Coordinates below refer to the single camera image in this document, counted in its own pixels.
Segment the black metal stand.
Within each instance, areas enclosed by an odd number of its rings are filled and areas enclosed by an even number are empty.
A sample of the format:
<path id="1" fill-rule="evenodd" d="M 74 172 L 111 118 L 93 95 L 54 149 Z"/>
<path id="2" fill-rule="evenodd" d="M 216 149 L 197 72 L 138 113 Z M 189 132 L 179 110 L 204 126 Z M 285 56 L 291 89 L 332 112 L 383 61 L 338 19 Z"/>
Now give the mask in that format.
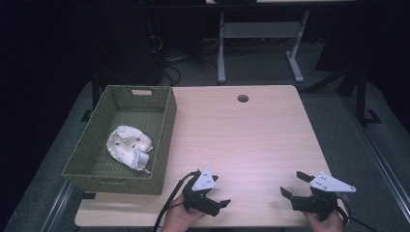
<path id="1" fill-rule="evenodd" d="M 366 109 L 366 75 L 363 68 L 358 67 L 356 73 L 356 118 L 363 127 L 366 127 L 368 124 L 380 124 L 381 120 L 376 112 L 373 109 Z"/>

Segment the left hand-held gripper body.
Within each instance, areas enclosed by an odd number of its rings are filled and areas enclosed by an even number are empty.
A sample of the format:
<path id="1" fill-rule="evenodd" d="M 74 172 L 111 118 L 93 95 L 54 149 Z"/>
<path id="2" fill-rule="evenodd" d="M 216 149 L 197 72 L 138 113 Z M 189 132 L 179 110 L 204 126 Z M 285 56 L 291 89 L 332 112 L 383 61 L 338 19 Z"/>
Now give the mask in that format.
<path id="1" fill-rule="evenodd" d="M 197 170 L 193 178 L 184 186 L 183 206 L 186 210 L 194 209 L 215 217 L 220 212 L 220 203 L 206 196 L 216 186 L 213 182 L 212 173 L 208 167 L 203 171 Z"/>

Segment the person's right hand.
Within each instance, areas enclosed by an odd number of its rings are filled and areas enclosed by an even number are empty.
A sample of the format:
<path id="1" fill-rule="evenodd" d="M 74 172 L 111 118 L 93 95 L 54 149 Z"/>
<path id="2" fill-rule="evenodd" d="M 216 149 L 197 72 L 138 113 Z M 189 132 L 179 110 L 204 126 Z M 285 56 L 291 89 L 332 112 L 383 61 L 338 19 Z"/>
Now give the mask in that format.
<path id="1" fill-rule="evenodd" d="M 320 221 L 318 215 L 303 212 L 313 232 L 344 232 L 344 225 L 337 211 L 329 214 L 326 220 Z"/>

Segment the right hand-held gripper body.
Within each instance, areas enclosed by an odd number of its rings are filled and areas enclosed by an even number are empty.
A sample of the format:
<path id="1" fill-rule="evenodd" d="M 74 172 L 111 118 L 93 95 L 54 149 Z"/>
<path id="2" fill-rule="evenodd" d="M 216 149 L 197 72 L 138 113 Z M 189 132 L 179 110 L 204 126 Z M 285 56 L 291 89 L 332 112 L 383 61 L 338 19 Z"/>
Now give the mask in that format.
<path id="1" fill-rule="evenodd" d="M 349 221 L 348 214 L 338 206 L 338 200 L 342 193 L 355 192 L 355 187 L 324 172 L 314 176 L 308 184 L 311 191 L 310 196 L 293 195 L 289 199 L 294 211 L 317 214 L 320 221 L 326 220 L 330 213 L 337 211 L 342 216 L 343 222 Z"/>

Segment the aluminium floor rail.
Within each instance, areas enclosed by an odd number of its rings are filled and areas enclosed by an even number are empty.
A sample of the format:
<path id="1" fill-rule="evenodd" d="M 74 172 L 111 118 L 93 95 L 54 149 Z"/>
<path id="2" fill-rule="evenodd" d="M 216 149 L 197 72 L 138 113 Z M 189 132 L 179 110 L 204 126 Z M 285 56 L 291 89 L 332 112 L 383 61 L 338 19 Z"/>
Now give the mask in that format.
<path id="1" fill-rule="evenodd" d="M 62 187 L 56 194 L 51 209 L 45 218 L 41 232 L 55 232 L 57 225 L 60 223 L 65 209 L 73 194 L 73 184 L 70 181 L 64 181 Z"/>
<path id="2" fill-rule="evenodd" d="M 377 145 L 376 140 L 373 138 L 368 128 L 369 125 L 381 125 L 381 120 L 372 109 L 369 109 L 366 112 L 366 114 L 369 115 L 368 118 L 365 117 L 364 119 L 360 119 L 356 113 L 356 105 L 350 99 L 342 98 L 341 101 L 344 105 L 345 110 L 351 116 L 355 127 L 362 135 L 362 138 L 364 139 L 367 147 L 371 151 L 375 164 L 379 169 L 379 172 L 382 175 L 390 192 L 392 193 L 397 206 L 403 213 L 407 222 L 410 224 L 410 194 L 406 192 L 401 181 L 398 179 L 394 170 L 386 159 L 385 154 Z"/>

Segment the white dotted cloth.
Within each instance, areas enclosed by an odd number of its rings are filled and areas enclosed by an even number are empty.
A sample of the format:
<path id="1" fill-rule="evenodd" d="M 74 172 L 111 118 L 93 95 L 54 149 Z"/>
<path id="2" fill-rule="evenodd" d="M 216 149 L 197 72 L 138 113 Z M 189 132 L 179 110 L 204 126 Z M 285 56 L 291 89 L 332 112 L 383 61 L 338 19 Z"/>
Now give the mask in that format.
<path id="1" fill-rule="evenodd" d="M 150 174 L 147 169 L 153 150 L 152 140 L 141 130 L 130 126 L 118 126 L 106 141 L 108 153 L 130 169 Z"/>

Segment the white metal desk frame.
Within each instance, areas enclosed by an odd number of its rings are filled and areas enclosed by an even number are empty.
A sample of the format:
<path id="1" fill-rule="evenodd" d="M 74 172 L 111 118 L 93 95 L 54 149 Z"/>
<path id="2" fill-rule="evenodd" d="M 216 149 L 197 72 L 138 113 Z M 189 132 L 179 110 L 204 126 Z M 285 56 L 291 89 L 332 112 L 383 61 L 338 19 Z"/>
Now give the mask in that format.
<path id="1" fill-rule="evenodd" d="M 299 21 L 284 22 L 226 22 L 220 13 L 218 83 L 226 81 L 224 41 L 226 39 L 294 39 L 293 47 L 286 52 L 286 59 L 297 83 L 305 80 L 296 60 L 299 45 L 307 26 L 309 11 L 302 13 Z"/>

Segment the person's left hand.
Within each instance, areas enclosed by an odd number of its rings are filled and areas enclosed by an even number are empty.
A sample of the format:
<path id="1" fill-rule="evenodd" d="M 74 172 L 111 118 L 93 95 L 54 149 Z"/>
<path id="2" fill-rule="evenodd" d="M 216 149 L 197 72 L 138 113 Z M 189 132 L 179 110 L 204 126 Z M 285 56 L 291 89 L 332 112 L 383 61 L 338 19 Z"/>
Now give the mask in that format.
<path id="1" fill-rule="evenodd" d="M 161 232 L 187 232 L 190 227 L 206 216 L 197 210 L 186 210 L 183 206 L 184 196 L 180 194 L 171 201 L 167 209 Z"/>

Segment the green woven basket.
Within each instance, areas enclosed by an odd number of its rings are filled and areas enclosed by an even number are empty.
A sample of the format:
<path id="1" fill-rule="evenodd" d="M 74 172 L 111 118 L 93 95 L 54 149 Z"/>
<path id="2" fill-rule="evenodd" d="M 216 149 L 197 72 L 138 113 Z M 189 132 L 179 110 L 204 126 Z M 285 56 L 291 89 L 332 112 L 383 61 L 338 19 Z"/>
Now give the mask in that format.
<path id="1" fill-rule="evenodd" d="M 107 86 L 62 176 L 85 191 L 160 195 L 176 111 L 170 87 Z M 106 142 L 119 126 L 136 128 L 152 140 L 144 171 L 133 170 L 109 154 Z"/>

